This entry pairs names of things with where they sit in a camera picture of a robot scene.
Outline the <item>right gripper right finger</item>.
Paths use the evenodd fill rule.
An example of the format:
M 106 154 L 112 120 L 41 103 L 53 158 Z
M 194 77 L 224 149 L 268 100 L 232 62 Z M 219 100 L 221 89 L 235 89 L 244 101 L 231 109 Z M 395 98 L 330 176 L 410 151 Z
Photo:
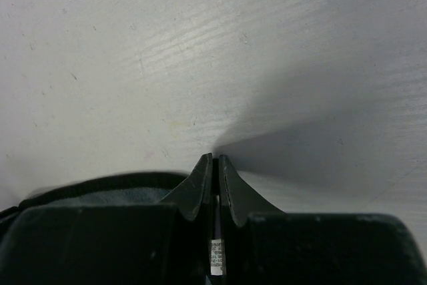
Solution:
M 285 213 L 218 160 L 228 284 L 425 284 L 409 229 L 385 214 Z

